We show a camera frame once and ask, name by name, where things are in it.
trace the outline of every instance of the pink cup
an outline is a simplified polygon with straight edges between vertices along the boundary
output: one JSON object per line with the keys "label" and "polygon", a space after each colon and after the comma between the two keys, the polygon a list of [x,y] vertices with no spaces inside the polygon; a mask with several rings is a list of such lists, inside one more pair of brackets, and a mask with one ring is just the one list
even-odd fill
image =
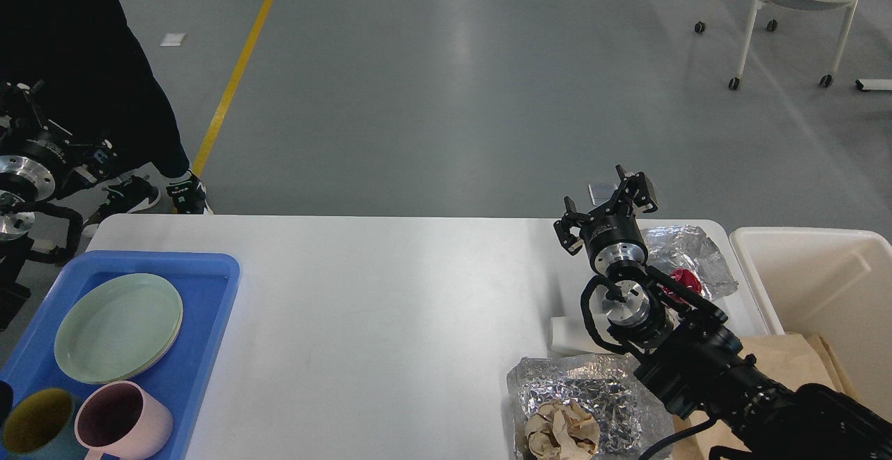
{"label": "pink cup", "polygon": [[132,381],[114,381],[87,397],[74,419],[74,435],[90,451],[85,460],[111,454],[121,460],[144,460],[170,438],[168,408]]}

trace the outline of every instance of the shoe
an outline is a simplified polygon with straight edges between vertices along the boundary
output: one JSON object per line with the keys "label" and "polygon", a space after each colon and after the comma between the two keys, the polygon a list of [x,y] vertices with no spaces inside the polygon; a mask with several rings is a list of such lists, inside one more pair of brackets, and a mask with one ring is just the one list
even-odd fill
{"label": "shoe", "polygon": [[160,191],[148,183],[146,178],[131,176],[120,185],[109,185],[102,190],[109,193],[108,199],[84,222],[84,237],[92,238],[99,224],[111,215],[136,213],[158,204],[162,198]]}
{"label": "shoe", "polygon": [[181,215],[213,215],[208,206],[208,193],[204,190],[204,183],[198,176],[192,174],[188,180],[174,185],[168,185],[168,195],[173,199],[176,212]]}

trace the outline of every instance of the gray floor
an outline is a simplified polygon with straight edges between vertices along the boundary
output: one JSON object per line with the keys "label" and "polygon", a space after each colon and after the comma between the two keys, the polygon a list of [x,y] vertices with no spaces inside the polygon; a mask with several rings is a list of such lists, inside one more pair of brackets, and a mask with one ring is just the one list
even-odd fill
{"label": "gray floor", "polygon": [[[261,0],[121,1],[195,152]],[[843,13],[765,7],[737,92],[746,0],[697,36],[707,1],[276,0],[203,174],[213,207],[555,217],[621,162],[651,176],[657,217],[892,238],[892,93],[853,86],[892,78],[892,0],[860,3],[829,89]]]}

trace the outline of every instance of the white bin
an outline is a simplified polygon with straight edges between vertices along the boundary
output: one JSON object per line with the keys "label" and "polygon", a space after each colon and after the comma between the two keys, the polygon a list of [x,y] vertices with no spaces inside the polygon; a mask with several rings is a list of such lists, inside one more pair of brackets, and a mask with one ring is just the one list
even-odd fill
{"label": "white bin", "polygon": [[785,330],[818,333],[864,405],[892,420],[892,246],[872,231],[741,228],[730,242]]}

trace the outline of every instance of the green plate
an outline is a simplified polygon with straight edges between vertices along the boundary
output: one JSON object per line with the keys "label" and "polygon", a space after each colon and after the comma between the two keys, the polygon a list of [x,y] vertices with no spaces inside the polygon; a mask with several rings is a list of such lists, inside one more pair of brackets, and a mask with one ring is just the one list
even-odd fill
{"label": "green plate", "polygon": [[150,273],[109,280],[69,311],[53,352],[64,374],[103,384],[146,371],[173,345],[183,301],[173,284]]}

